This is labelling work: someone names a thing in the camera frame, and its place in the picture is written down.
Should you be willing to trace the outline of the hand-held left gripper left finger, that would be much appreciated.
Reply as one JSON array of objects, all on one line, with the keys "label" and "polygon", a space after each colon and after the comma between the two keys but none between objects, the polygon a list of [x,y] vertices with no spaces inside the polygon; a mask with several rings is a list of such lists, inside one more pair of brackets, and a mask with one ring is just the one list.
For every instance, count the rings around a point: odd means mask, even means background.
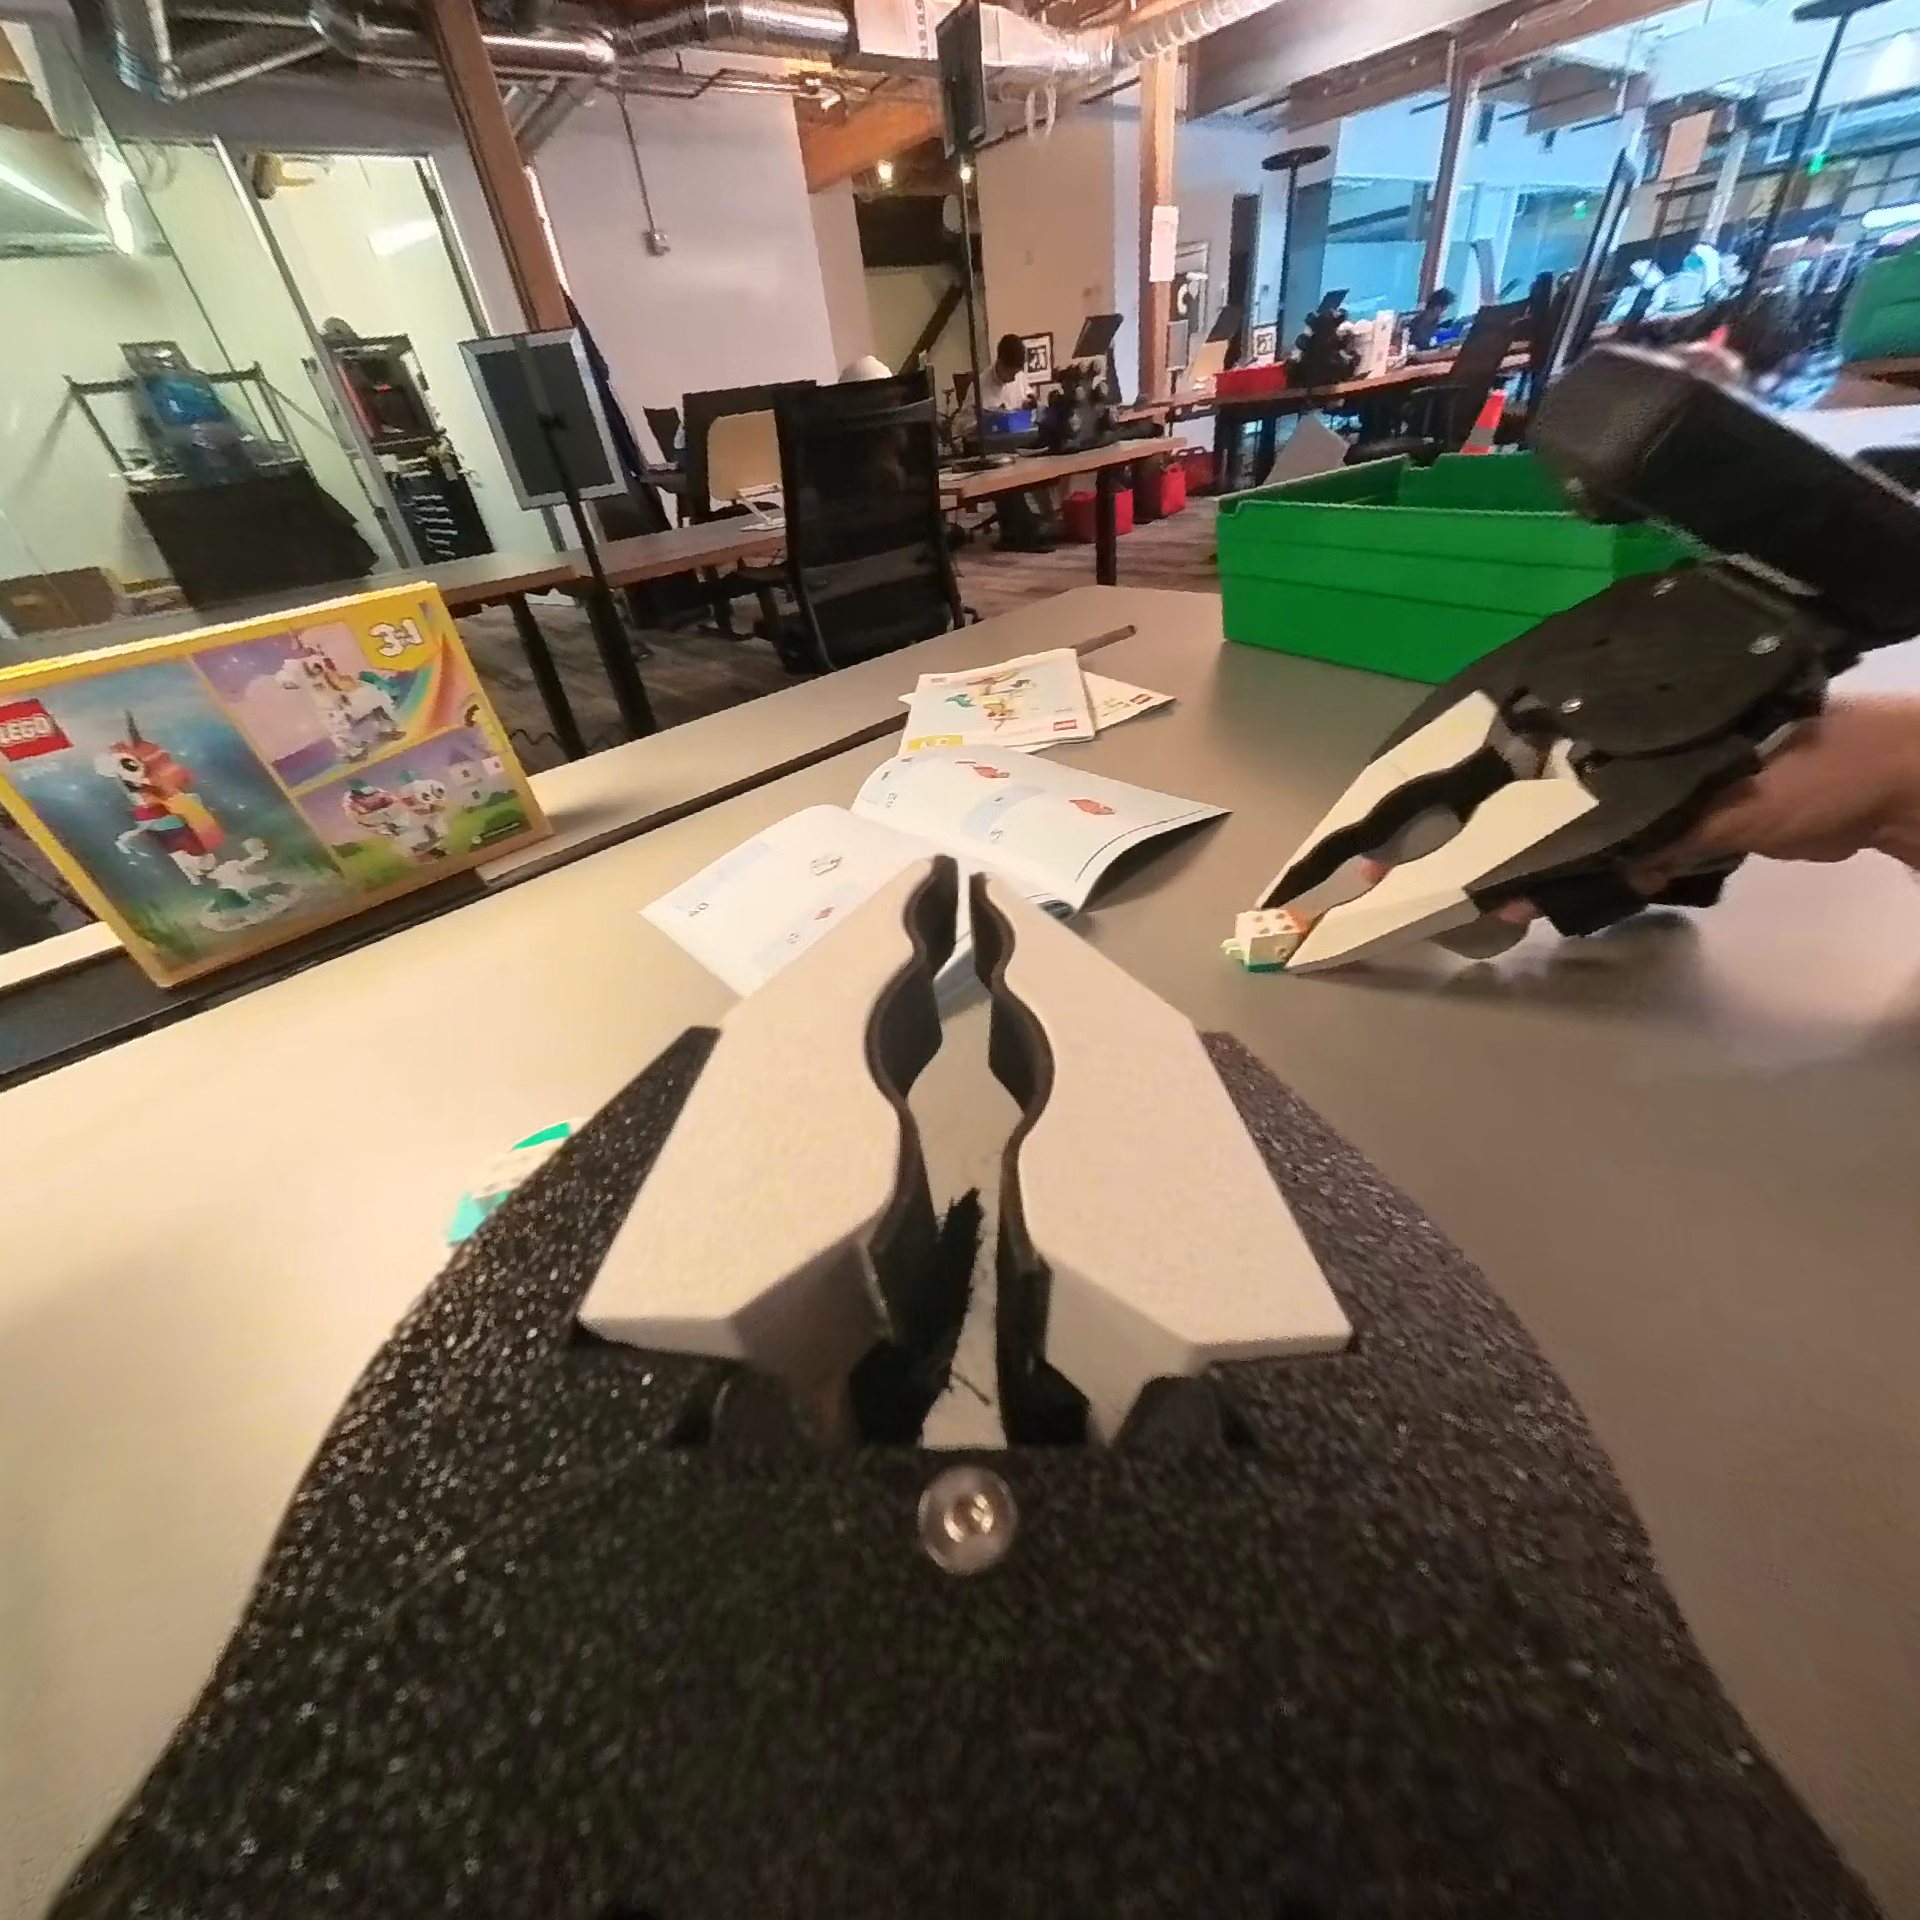
[{"label": "hand-held left gripper left finger", "polygon": [[745,996],[582,1295],[647,1354],[777,1380],[818,1434],[915,1444],[962,1323],[909,1093],[943,1042],[957,869],[909,861]]}]

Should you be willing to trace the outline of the green plastic bin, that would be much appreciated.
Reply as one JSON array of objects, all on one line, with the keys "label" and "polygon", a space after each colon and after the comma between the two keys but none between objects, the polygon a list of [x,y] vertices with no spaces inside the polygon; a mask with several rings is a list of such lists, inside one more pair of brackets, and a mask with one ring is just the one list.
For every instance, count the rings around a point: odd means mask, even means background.
[{"label": "green plastic bin", "polygon": [[1437,686],[1623,579],[1699,560],[1662,523],[1600,523],[1527,451],[1339,466],[1224,496],[1226,640]]}]

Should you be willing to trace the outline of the red storage bin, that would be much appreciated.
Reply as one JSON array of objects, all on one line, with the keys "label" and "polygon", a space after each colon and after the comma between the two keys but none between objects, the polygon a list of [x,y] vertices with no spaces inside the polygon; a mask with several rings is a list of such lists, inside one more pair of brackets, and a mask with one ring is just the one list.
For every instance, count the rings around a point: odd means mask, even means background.
[{"label": "red storage bin", "polygon": [[1070,544],[1097,541],[1098,490],[1111,492],[1115,538],[1126,538],[1147,523],[1185,512],[1198,496],[1211,492],[1214,478],[1214,451],[1194,445],[1098,474],[1078,474],[1061,499],[1061,539]]}]

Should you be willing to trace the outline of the yellow lego set box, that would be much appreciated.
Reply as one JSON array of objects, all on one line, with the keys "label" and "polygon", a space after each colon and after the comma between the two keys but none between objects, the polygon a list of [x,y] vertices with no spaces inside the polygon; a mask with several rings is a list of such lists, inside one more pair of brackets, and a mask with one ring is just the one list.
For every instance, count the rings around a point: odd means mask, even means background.
[{"label": "yellow lego set box", "polygon": [[162,989],[553,832],[425,580],[6,666],[2,795]]}]

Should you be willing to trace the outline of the dark office chair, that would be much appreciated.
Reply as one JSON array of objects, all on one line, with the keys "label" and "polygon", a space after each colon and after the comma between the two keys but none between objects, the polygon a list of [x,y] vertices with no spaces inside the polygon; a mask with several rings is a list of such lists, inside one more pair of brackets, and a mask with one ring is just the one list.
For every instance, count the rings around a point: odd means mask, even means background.
[{"label": "dark office chair", "polygon": [[680,518],[768,518],[782,487],[777,387],[687,390],[680,405]]}]

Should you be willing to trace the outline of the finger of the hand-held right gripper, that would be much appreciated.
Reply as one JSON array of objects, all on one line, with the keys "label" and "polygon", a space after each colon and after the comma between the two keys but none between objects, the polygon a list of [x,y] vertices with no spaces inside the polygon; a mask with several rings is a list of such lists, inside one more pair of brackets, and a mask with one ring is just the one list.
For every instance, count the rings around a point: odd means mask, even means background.
[{"label": "finger of the hand-held right gripper", "polygon": [[1355,859],[1392,859],[1430,814],[1457,826],[1519,775],[1519,738],[1486,692],[1437,692],[1360,767],[1259,900],[1301,900]]},{"label": "finger of the hand-held right gripper", "polygon": [[1343,968],[1400,947],[1435,942],[1486,916],[1478,892],[1510,861],[1535,852],[1595,807],[1566,740],[1519,742],[1519,775],[1481,799],[1461,822],[1430,814],[1406,828],[1383,859],[1383,875],[1355,895],[1320,908],[1288,974]]}]

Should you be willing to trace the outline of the black mesh office chair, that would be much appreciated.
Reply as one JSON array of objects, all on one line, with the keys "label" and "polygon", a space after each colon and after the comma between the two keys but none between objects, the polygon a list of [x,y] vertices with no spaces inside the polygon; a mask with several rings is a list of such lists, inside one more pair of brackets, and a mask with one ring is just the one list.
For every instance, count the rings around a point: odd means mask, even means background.
[{"label": "black mesh office chair", "polygon": [[774,397],[791,610],[766,637],[797,672],[833,672],[959,628],[928,372],[794,387]]}]

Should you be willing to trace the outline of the yellow-striped instruction booklet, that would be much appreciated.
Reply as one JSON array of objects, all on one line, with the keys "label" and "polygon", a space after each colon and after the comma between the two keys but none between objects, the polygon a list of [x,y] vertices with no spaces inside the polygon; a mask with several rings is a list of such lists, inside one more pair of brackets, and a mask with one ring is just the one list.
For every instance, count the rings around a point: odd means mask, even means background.
[{"label": "yellow-striped instruction booklet", "polygon": [[902,699],[899,758],[928,752],[1034,752],[1097,736],[1081,655],[1048,650],[922,675]]}]

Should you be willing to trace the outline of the person's right hand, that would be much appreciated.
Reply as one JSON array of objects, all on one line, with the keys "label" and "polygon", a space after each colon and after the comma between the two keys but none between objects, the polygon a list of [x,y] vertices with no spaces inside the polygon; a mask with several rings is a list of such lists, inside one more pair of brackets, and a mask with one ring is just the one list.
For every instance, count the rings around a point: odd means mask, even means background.
[{"label": "person's right hand", "polygon": [[1640,898],[1742,858],[1883,855],[1917,872],[1917,694],[1831,694],[1762,767],[1729,784],[1665,848],[1623,869]]}]

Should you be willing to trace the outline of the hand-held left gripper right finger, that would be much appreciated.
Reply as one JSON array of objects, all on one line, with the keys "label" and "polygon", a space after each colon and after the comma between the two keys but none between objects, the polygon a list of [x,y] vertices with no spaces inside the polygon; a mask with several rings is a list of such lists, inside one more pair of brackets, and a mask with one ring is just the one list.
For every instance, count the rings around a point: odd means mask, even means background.
[{"label": "hand-held left gripper right finger", "polygon": [[1000,1154],[1013,1444],[1109,1444],[1163,1380],[1343,1354],[1353,1323],[1193,1022],[1019,892],[968,882]]}]

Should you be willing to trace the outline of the long wooden desk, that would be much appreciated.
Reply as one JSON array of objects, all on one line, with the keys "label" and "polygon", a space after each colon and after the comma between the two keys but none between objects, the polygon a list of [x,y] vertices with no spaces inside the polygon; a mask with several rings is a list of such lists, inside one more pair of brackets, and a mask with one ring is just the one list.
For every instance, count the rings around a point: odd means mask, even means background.
[{"label": "long wooden desk", "polygon": [[1118,476],[1138,463],[1153,459],[1169,459],[1183,452],[1178,436],[1165,435],[1153,438],[1118,438],[1102,447],[1077,447],[1063,452],[1024,452],[1013,461],[982,470],[941,470],[937,476],[937,499],[941,512],[957,512],[978,500],[989,500],[1003,494],[1037,492],[1047,484],[1061,484],[1074,476],[1089,474],[1095,478],[1095,583],[1098,587],[1118,586]]}]

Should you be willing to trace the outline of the grey board on stand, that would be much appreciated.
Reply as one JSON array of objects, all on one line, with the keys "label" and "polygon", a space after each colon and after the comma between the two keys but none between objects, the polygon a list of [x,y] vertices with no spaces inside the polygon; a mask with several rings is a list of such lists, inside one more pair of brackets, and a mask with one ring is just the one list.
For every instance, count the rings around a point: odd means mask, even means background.
[{"label": "grey board on stand", "polygon": [[498,456],[526,512],[565,507],[585,563],[591,637],[623,738],[650,736],[656,714],[617,614],[589,506],[625,494],[625,466],[575,327],[458,343]]}]

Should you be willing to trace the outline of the blue-paged instruction booklet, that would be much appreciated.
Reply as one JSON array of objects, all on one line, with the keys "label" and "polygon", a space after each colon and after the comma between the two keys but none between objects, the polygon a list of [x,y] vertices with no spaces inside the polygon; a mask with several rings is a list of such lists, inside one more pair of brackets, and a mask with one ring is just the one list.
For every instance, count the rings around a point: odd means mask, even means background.
[{"label": "blue-paged instruction booklet", "polygon": [[641,919],[733,995],[751,995],[906,866],[950,858],[1054,919],[1077,916],[1139,848],[1224,807],[1031,752],[937,749],[877,766],[848,807],[805,807],[641,908]]}]

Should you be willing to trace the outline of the teal lego plate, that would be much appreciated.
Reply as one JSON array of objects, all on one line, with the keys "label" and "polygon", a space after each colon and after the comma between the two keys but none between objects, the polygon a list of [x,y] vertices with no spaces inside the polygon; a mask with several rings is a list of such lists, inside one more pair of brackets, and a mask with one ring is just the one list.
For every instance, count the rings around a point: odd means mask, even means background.
[{"label": "teal lego plate", "polygon": [[582,1118],[547,1123],[494,1157],[481,1175],[458,1195],[442,1232],[446,1247],[457,1251],[477,1235],[491,1213],[506,1204],[582,1124]]}]

